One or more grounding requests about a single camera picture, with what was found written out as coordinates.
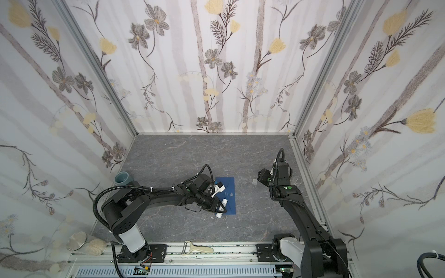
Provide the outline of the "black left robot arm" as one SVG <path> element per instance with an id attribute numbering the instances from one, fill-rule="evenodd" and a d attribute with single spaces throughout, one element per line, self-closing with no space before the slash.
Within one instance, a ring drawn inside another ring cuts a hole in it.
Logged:
<path id="1" fill-rule="evenodd" d="M 116 262 L 155 262 L 153 249 L 137 226 L 142 214 L 149 208 L 186 207 L 193 203 L 206 212 L 226 213 L 226 205 L 216 196 L 215 187 L 222 186 L 202 173 L 171 188 L 146 187 L 134 181 L 99 193 L 93 202 L 93 213 L 122 245 L 114 255 Z"/>

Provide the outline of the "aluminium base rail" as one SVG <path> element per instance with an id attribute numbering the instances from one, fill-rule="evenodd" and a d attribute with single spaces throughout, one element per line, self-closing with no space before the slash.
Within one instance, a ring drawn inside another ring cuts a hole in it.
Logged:
<path id="1" fill-rule="evenodd" d="M 189 243 L 155 243 L 147 262 L 119 262 L 112 248 L 94 257 L 73 252 L 63 278 L 350 278 L 348 265 L 335 262 L 331 250 L 322 263 L 303 264 L 304 244 L 290 237 L 284 251 L 273 243 L 196 243 L 208 253 L 190 251 Z"/>

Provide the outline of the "dark blue envelope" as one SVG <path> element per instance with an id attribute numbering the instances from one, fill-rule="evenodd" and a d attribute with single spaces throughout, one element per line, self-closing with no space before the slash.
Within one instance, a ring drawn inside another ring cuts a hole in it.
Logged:
<path id="1" fill-rule="evenodd" d="M 235 178 L 234 177 L 217 177 L 217 183 L 222 183 L 225 190 L 219 192 L 216 196 L 223 201 L 226 200 L 224 207 L 227 212 L 226 215 L 236 214 L 236 194 L 235 194 Z"/>

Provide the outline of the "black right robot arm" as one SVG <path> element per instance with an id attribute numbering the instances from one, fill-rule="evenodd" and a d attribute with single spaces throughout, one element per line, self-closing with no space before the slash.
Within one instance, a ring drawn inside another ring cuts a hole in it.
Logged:
<path id="1" fill-rule="evenodd" d="M 299 267 L 303 278 L 348 278 L 346 244 L 332 237 L 306 205 L 301 191 L 291 182 L 292 169 L 276 159 L 272 170 L 263 169 L 258 181 L 269 188 L 271 200 L 278 202 L 294 221 L 303 243 L 292 236 L 279 236 L 277 257 L 287 257 Z"/>

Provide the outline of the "cream handled peeler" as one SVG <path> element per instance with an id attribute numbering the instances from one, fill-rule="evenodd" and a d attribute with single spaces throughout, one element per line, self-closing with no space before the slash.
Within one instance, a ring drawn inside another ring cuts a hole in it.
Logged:
<path id="1" fill-rule="evenodd" d="M 214 249 L 208 246 L 194 245 L 191 241 L 186 240 L 182 249 L 182 256 L 187 256 L 191 254 L 211 254 Z"/>

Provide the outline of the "glass jar with metal lid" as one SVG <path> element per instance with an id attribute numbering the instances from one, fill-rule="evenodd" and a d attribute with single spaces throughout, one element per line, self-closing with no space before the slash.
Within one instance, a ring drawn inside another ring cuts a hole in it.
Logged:
<path id="1" fill-rule="evenodd" d="M 70 252 L 79 252 L 89 256 L 100 256 L 105 252 L 107 242 L 85 232 L 77 232 L 70 236 L 66 248 Z"/>

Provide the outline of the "teal ceramic cup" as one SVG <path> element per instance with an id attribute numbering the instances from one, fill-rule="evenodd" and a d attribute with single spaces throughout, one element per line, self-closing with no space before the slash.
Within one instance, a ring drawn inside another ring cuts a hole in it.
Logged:
<path id="1" fill-rule="evenodd" d="M 118 173 L 114 178 L 116 185 L 128 185 L 134 181 L 133 177 L 126 171 Z"/>

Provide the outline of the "white glue stick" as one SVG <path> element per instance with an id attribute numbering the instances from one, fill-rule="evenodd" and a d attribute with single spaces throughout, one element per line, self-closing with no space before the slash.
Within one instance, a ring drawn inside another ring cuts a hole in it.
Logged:
<path id="1" fill-rule="evenodd" d="M 228 200 L 227 199 L 223 199 L 220 203 L 219 203 L 219 208 L 218 208 L 218 212 L 216 214 L 217 218 L 221 218 L 223 216 L 224 213 L 227 212 L 226 209 L 226 205 L 227 205 Z"/>

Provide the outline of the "clear glass cup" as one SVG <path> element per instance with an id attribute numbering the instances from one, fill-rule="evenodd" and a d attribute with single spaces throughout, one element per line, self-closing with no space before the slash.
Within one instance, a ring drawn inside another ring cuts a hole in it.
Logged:
<path id="1" fill-rule="evenodd" d="M 292 178 L 292 183 L 293 183 L 293 185 L 295 185 L 295 186 L 300 186 L 300 185 L 302 185 L 302 184 L 303 184 L 302 177 L 300 177 L 300 176 L 293 177 L 293 178 Z"/>

